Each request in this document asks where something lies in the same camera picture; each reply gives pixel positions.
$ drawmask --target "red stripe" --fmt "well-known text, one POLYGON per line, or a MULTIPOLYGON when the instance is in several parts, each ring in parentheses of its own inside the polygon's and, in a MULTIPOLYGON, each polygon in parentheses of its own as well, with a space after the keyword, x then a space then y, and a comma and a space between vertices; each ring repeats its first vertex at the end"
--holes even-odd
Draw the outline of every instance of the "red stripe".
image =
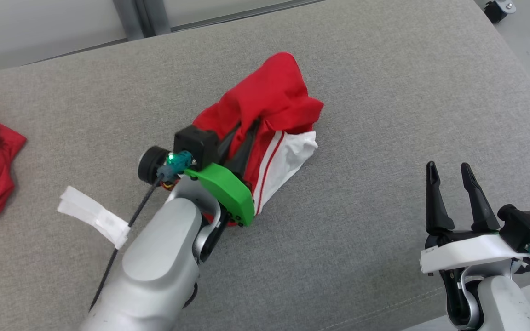
POLYGON ((275 153, 277 153, 277 149, 279 148, 279 145, 282 144, 283 137, 286 135, 285 131, 282 131, 282 136, 279 138, 279 141, 277 141, 277 145, 275 149, 273 150, 273 153, 271 153, 271 157, 269 157, 269 161, 267 161, 267 167, 265 167, 265 173, 263 174, 263 180, 261 181, 261 190, 259 191, 259 206, 257 207, 257 214, 261 212, 261 206, 263 205, 263 187, 265 187, 265 179, 267 178, 267 172, 269 171, 269 165, 271 165, 271 160, 273 160, 273 156, 275 153))

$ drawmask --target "gray fabric surface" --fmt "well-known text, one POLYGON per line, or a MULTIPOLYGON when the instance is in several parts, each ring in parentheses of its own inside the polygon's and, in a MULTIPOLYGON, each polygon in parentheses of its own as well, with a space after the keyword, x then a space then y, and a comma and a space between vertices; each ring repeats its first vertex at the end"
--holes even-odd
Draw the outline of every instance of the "gray fabric surface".
POLYGON ((0 71, 0 122, 28 138, 0 216, 0 331, 86 316, 112 245, 57 214, 65 187, 128 218, 141 153, 279 51, 325 103, 320 148, 254 226, 225 232, 177 330, 400 330, 444 313, 418 266, 425 163, 458 228, 463 161, 494 209, 530 209, 530 80, 471 0, 328 0, 0 71))

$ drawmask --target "black caster wheel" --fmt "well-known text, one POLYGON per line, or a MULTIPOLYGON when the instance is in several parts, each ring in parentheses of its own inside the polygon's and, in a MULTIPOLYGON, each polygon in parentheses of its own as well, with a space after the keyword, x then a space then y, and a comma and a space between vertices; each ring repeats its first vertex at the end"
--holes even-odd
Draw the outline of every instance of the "black caster wheel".
POLYGON ((138 178, 145 183, 154 184, 156 170, 162 166, 168 154, 168 150, 158 146, 149 148, 138 162, 138 178))
POLYGON ((490 1, 486 4, 484 8, 484 13, 490 19, 492 23, 498 23, 507 17, 507 13, 503 12, 502 9, 493 1, 490 1))

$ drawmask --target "green plastic bracket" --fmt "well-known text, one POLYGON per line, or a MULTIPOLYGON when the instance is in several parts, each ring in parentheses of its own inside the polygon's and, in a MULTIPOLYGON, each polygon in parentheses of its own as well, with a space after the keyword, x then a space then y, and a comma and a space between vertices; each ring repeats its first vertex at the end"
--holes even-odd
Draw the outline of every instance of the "green plastic bracket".
POLYGON ((185 174, 198 178, 202 186, 225 206, 232 215, 232 221, 244 226, 251 225, 255 215, 253 195, 230 170, 212 163, 200 172, 187 169, 185 174))

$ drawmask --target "white tape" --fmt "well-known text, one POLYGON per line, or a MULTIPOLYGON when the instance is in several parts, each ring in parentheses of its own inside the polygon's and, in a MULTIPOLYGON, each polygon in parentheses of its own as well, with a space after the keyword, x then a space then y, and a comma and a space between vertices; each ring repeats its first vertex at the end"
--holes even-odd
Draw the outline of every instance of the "white tape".
POLYGON ((61 195, 57 211, 90 224, 120 249, 128 239, 128 223, 72 186, 61 195))

